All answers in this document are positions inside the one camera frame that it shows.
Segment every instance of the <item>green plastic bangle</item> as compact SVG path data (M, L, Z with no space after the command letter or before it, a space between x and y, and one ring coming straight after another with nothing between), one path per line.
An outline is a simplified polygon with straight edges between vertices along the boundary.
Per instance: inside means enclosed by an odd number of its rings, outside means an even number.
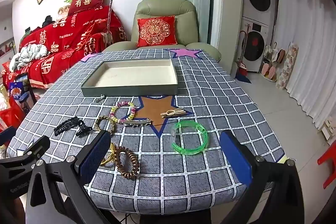
M181 129L182 127L192 127L192 128L196 128L197 131L199 133L202 134L202 138L203 138L203 144L200 147L197 147L195 149L184 149L180 146L178 146L175 142L172 143L172 148L182 154L182 155L195 155L199 152L202 152L205 149L205 146L208 143L208 133L206 131L206 129L199 123L194 122L194 121L181 121L181 122L177 122L175 124L174 130L177 131L178 129Z

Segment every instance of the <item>hair clip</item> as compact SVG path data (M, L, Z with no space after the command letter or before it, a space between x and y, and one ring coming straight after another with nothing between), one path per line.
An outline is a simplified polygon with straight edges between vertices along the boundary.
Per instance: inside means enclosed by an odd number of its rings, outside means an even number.
M102 100L105 100L105 98L106 98L106 96L105 95L103 95L103 94L101 94L101 96L100 97L97 97L96 99L95 99L95 103L99 103L99 102L101 102Z
M161 113L162 118L170 118L170 117L175 117L175 116L181 116L186 114L186 111L183 109L183 107L179 107L176 109L170 109L167 112Z

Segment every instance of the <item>green armchair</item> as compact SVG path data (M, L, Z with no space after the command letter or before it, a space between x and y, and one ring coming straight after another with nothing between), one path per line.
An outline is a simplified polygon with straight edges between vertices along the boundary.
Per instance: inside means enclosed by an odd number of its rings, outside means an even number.
M210 44L198 42L196 8L188 0L143 0L135 12L131 41L117 42L103 52L136 50L139 39L139 18L175 16L175 37L177 45L148 46L141 48L187 48L206 51L217 62L221 53Z

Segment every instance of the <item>blanket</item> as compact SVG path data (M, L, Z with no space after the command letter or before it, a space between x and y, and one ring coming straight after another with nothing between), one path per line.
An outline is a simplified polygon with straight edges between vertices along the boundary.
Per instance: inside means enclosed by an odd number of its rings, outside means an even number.
M48 49L45 45L31 44L27 47L23 47L20 52L15 54L9 64L9 70L11 72L17 69L22 69L33 60L41 59L48 55Z
M110 44L125 41L124 29L113 11L107 31L108 13L109 6L101 6L33 30L22 40L19 51L36 44L44 45L50 54L39 60L34 59L14 72L9 68L9 61L3 63L1 76L4 86L7 88L17 75L28 73L32 87L47 89L84 56L102 52Z

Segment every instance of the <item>blue gripper pad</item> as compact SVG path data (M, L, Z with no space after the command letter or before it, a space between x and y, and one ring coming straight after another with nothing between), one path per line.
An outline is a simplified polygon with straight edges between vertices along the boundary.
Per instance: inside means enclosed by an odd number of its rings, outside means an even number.
M241 151L241 144L230 130L220 134L219 144L239 182L249 186L252 181L252 166Z
M79 167L79 177L82 185L90 183L101 161L110 148L111 137L106 131L93 149L89 152L84 162Z

